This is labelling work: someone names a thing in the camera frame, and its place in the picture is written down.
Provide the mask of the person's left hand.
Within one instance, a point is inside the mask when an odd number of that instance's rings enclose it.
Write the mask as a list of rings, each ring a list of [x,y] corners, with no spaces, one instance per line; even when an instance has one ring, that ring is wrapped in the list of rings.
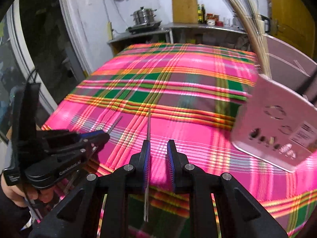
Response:
[[[43,203],[48,203],[53,199],[55,187],[50,187],[46,190],[39,192],[32,186],[24,186],[21,184],[16,186],[8,186],[4,177],[1,176],[1,188],[7,198],[12,200],[19,207],[26,207],[25,199],[28,197],[30,200],[40,200]]]

